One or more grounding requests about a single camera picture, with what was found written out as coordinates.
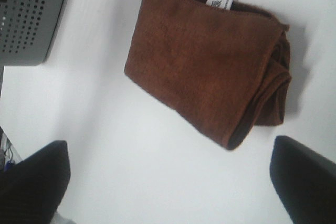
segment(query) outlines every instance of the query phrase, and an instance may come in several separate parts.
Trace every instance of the brown towel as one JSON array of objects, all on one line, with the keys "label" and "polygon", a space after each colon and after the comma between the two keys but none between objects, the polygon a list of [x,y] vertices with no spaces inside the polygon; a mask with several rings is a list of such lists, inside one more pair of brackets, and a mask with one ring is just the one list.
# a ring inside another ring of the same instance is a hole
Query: brown towel
[{"label": "brown towel", "polygon": [[284,120],[290,49],[274,15],[233,2],[142,0],[125,74],[232,150]]}]

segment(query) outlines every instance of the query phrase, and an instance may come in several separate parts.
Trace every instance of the white table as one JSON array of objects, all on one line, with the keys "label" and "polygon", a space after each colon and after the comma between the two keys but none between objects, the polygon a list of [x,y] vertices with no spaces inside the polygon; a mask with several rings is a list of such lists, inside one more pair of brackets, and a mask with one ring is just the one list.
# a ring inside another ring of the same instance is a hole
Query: white table
[{"label": "white table", "polygon": [[140,1],[68,0],[49,60],[6,67],[0,125],[20,155],[68,141],[59,212],[77,224],[291,223],[271,152],[287,134],[336,162],[336,0],[240,0],[291,25],[293,80],[285,123],[233,152],[123,74]]}]

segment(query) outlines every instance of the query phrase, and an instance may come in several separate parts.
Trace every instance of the gray perforated box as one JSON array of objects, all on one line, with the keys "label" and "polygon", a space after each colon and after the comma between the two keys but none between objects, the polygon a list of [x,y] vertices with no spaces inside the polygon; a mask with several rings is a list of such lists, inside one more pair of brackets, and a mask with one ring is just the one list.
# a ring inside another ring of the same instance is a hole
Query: gray perforated box
[{"label": "gray perforated box", "polygon": [[63,0],[0,0],[0,66],[47,57]]}]

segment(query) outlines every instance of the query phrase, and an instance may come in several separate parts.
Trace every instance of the perforated metal surface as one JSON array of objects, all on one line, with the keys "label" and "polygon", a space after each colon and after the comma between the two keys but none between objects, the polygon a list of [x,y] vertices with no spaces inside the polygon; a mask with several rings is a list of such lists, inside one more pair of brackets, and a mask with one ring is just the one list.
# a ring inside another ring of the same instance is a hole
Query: perforated metal surface
[{"label": "perforated metal surface", "polygon": [[0,2],[0,65],[36,65],[45,59],[62,2]]}]

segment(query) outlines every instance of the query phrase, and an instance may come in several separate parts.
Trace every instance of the white tag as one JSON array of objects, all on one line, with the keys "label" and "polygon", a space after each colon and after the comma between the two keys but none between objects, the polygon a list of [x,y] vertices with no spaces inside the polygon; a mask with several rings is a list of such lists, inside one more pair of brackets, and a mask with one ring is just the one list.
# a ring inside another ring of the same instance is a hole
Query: white tag
[{"label": "white tag", "polygon": [[207,0],[206,4],[225,10],[230,10],[233,0]]}]

